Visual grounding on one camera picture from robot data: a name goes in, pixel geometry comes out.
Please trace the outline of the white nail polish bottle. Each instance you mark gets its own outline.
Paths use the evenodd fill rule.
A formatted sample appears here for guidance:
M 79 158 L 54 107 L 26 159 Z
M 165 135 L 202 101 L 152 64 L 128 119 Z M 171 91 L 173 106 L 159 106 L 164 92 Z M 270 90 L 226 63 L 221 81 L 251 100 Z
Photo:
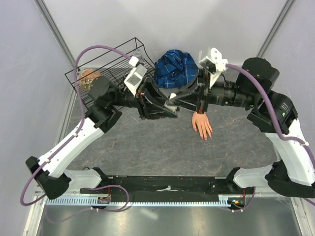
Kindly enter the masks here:
M 177 113 L 178 111 L 180 111 L 180 108 L 172 103 L 170 103 L 169 101 L 166 101 L 164 104 L 165 108 L 169 109 L 170 111 Z

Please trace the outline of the white nail polish cap brush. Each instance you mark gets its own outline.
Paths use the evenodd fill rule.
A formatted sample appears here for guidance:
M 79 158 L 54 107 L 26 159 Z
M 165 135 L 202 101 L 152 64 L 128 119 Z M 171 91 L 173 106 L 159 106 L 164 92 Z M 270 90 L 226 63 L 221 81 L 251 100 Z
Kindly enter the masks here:
M 176 93 L 171 93 L 171 94 L 169 95 L 169 100 L 175 98 L 176 96 L 177 96 Z

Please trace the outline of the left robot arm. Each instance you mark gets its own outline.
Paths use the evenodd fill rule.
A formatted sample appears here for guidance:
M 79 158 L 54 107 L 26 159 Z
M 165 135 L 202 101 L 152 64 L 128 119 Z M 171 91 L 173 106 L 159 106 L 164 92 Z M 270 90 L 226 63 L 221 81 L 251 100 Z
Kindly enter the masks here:
M 37 184 L 50 199 L 66 191 L 93 189 L 104 193 L 108 188 L 105 174 L 99 168 L 71 171 L 69 164 L 92 142 L 107 133 L 121 117 L 118 107 L 136 108 L 142 119 L 176 118 L 175 106 L 159 91 L 152 78 L 133 78 L 135 93 L 120 88 L 104 76 L 92 81 L 88 96 L 93 100 L 83 119 L 53 149 L 39 158 L 29 157 L 26 165 Z

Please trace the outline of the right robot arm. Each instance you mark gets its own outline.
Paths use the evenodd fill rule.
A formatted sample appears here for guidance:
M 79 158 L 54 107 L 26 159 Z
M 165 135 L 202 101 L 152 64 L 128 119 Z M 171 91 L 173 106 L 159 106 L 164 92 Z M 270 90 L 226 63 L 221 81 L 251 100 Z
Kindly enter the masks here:
M 248 120 L 273 144 L 277 161 L 261 168 L 234 168 L 225 181 L 230 193 L 247 187 L 268 187 L 286 197 L 315 197 L 315 158 L 305 140 L 292 100 L 273 91 L 279 76 L 267 60 L 249 58 L 242 66 L 225 59 L 201 61 L 203 77 L 170 96 L 168 105 L 201 114 L 210 104 L 241 107 Z

